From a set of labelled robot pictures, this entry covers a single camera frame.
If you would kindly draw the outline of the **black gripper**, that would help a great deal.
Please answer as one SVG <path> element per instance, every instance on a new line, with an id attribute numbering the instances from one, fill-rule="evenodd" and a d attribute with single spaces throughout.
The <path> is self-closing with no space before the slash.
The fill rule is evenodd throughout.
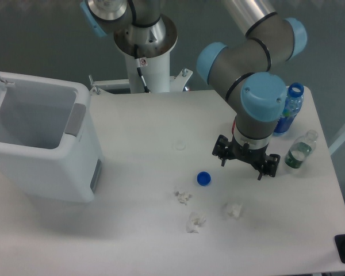
<path id="1" fill-rule="evenodd" d="M 227 160 L 239 160 L 250 164 L 259 171 L 257 180 L 261 180 L 263 176 L 268 175 L 275 177 L 280 155 L 266 155 L 267 147 L 261 149 L 251 149 L 248 143 L 240 145 L 235 139 L 229 141 L 224 135 L 219 135 L 213 147 L 212 155 L 221 160 L 221 166 L 225 166 Z"/>

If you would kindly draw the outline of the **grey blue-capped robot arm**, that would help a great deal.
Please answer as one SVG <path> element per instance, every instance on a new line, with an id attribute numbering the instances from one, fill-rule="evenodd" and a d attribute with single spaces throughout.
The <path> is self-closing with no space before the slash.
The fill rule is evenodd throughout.
<path id="1" fill-rule="evenodd" d="M 299 54 L 307 33 L 298 20 L 281 18 L 268 1 L 224 5 L 246 40 L 236 48 L 211 43 L 197 59 L 200 77 L 236 112 L 233 138 L 219 136 L 213 155 L 222 162 L 240 160 L 260 176 L 274 177 L 280 157 L 266 150 L 288 91 L 270 69 Z M 170 91 L 170 51 L 177 29 L 162 14 L 159 1 L 82 1 L 80 6 L 97 35 L 113 35 L 125 56 L 132 93 Z"/>

